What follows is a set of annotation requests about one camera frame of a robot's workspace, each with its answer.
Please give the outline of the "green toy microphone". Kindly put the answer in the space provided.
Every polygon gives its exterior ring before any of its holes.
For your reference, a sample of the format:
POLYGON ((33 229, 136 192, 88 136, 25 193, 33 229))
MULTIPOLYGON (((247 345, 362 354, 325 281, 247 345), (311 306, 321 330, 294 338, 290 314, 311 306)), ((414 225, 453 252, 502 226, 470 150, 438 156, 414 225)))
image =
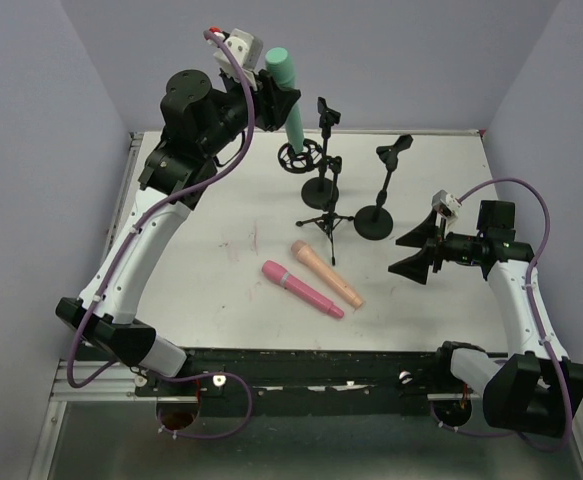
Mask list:
MULTIPOLYGON (((266 52, 265 69, 273 77, 279 87, 295 88, 296 72, 289 51, 283 47, 274 47, 266 52)), ((304 148, 304 131, 300 109, 295 104, 287 117, 285 131, 288 143, 296 154, 304 148)))

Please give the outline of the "black round-base stand front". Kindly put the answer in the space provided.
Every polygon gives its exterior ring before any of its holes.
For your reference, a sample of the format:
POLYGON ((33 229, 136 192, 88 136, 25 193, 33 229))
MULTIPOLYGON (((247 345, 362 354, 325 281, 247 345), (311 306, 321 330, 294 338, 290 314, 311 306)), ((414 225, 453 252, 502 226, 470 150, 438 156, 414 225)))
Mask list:
POLYGON ((388 196, 388 187, 393 173, 397 170, 399 154, 410 149, 413 137, 409 134, 401 135, 392 144, 378 146, 376 154, 385 165, 386 175, 379 190, 375 204, 361 208, 354 216, 354 228, 364 239, 379 241, 389 236, 393 229, 391 214, 384 208, 388 196))

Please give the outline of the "black round-base stand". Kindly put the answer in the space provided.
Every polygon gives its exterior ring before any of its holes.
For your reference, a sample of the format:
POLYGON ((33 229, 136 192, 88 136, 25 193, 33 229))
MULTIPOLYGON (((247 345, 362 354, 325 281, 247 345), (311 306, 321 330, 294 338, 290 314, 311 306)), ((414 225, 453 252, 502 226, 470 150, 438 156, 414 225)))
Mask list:
POLYGON ((391 214, 384 208, 388 196, 388 187, 393 173, 397 170, 399 154, 410 149, 413 137, 409 134, 401 135, 392 144, 378 146, 376 154, 385 165, 386 175, 379 190, 375 204, 361 208, 354 216, 354 228, 364 239, 379 241, 389 236, 393 229, 391 214))
POLYGON ((328 142, 332 135, 332 128, 340 123, 341 113, 329 107, 326 99, 323 97, 317 99, 317 110, 322 137, 321 155, 320 161, 318 162, 318 176, 308 180, 303 185, 301 198, 308 207, 322 209, 330 196, 327 188, 333 185, 333 182, 326 178, 328 142))

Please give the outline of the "black tripod shock-mount stand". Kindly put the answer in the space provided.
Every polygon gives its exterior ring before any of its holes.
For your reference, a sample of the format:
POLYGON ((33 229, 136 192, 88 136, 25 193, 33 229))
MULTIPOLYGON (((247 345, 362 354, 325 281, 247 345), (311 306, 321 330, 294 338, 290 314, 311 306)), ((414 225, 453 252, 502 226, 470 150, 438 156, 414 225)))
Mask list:
MULTIPOLYGON (((313 170, 318 171, 321 147, 315 141, 305 139, 302 152, 296 154, 291 145, 285 143, 278 150, 278 163, 286 172, 292 174, 309 173, 313 170)), ((334 232, 342 221, 352 222, 354 217, 351 215, 340 215, 336 212, 336 205, 339 199, 338 180, 342 171, 342 158, 327 154, 327 160, 326 178, 333 182, 333 185, 327 188, 330 196, 322 209, 315 209, 320 211, 318 216, 305 220, 297 220, 295 225, 297 227, 316 225, 326 235, 331 248, 331 265, 335 266, 334 232)))

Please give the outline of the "pink toy microphone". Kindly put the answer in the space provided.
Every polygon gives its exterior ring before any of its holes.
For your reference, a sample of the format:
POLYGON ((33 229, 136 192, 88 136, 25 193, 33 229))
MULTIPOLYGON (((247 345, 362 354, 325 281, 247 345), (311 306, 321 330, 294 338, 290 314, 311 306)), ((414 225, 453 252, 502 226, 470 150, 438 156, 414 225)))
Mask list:
POLYGON ((272 283, 289 291, 297 298, 312 306, 316 310, 334 319, 340 320, 344 317, 344 311, 340 309, 332 300, 328 299, 318 291, 292 275, 282 265, 267 260, 261 268, 264 276, 272 283))

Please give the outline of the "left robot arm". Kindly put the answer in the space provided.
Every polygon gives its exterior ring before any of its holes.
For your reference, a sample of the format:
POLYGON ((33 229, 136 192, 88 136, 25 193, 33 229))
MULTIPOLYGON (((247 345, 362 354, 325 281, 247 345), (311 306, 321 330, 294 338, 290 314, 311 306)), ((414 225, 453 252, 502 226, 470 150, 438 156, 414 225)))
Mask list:
POLYGON ((221 78, 223 90, 198 70, 168 80, 160 103, 165 126, 145 161, 127 221, 95 277, 56 307, 57 317, 80 338, 128 367, 168 378, 180 373, 186 354, 137 319, 146 283, 210 181, 220 178, 217 154, 238 136, 249 142, 255 128, 280 129, 301 96, 265 70, 253 85, 221 78))

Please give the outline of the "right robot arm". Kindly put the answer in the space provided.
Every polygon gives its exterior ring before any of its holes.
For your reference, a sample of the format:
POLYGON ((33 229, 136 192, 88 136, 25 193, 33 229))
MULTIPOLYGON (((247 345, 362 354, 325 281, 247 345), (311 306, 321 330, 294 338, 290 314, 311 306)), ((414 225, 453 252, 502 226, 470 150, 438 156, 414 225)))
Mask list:
POLYGON ((416 254, 389 272, 425 284, 443 262, 477 267, 493 292, 504 324, 508 358, 496 363, 483 349, 446 341, 438 371, 462 381, 482 399, 494 428, 559 438, 583 398, 583 364, 557 340, 538 288, 532 247, 515 239, 515 205, 484 200, 474 235, 446 232, 437 211, 397 239, 416 254))

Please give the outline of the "black round-base stand rear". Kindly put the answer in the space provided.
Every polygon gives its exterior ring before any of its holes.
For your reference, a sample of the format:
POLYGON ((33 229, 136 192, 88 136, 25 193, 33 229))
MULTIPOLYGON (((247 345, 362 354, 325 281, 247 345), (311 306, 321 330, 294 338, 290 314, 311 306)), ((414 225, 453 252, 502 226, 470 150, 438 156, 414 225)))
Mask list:
POLYGON ((321 155, 320 161, 318 162, 318 176, 308 180, 303 185, 301 198, 308 207, 322 209, 330 196, 327 188, 333 185, 333 182, 326 178, 328 142, 332 135, 332 128, 340 123, 341 113, 329 107, 326 99, 323 97, 317 99, 317 110, 322 137, 321 155))

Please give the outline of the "peach toy microphone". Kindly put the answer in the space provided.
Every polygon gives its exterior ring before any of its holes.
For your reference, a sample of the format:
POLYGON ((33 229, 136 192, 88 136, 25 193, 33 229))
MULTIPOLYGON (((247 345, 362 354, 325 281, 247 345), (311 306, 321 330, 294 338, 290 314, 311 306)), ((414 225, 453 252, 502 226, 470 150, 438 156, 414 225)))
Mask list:
POLYGON ((348 305, 354 309, 363 305, 363 298, 332 267, 327 265, 309 244, 297 240, 291 245, 291 252, 301 264, 312 271, 348 305))

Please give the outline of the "black front mounting rail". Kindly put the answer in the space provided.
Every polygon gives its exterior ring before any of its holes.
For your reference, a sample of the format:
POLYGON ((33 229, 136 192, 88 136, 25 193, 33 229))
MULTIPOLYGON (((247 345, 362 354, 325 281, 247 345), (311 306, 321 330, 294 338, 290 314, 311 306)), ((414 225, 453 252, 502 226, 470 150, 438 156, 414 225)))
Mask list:
POLYGON ((180 382, 142 376, 133 391, 207 417, 426 416, 466 423, 477 402, 432 352, 196 348, 180 382))

